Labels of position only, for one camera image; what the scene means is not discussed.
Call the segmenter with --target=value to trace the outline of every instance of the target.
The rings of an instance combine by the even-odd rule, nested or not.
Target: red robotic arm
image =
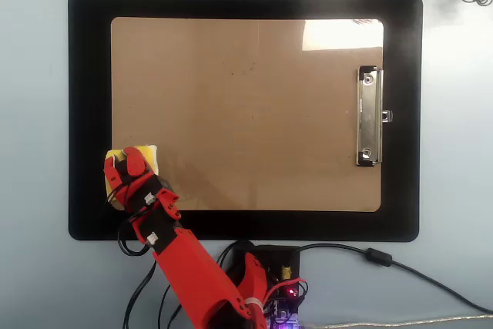
[[[236,287],[184,229],[175,206],[178,196],[153,172],[138,149],[124,149],[126,159],[110,157],[104,172],[115,198],[135,214],[130,222],[138,239],[151,248],[183,309],[198,329],[267,329],[261,304],[267,292],[264,268],[245,256],[245,276]]]

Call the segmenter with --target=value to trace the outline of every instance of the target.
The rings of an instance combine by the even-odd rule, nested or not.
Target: brown clipboard
[[[353,25],[309,24],[115,18],[112,147],[157,145],[182,210],[377,210],[381,167],[356,166],[357,81],[382,67],[383,26],[358,48]]]

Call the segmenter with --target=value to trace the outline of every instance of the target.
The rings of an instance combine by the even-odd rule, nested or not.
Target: cable ferrite bead
[[[366,259],[375,264],[381,266],[392,266],[392,255],[382,252],[381,250],[375,250],[374,248],[368,248],[364,254]]]

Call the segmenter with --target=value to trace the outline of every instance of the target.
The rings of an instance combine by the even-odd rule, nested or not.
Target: clipboard
[[[121,220],[110,210],[98,226],[82,222],[91,206],[72,197],[76,114],[93,124],[97,143],[82,143],[94,152],[156,144],[199,237],[412,240],[422,6],[399,1],[407,17],[392,12],[396,0],[70,0],[71,235],[112,239]],[[90,48],[81,15],[98,24]],[[74,92],[97,55],[89,102]],[[400,145],[408,157],[396,162]]]

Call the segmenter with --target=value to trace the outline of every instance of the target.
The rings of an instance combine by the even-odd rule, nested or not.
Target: metal clip
[[[384,71],[374,65],[362,65],[357,82],[358,166],[374,166],[382,160],[382,123],[392,121],[392,111],[382,109]]]

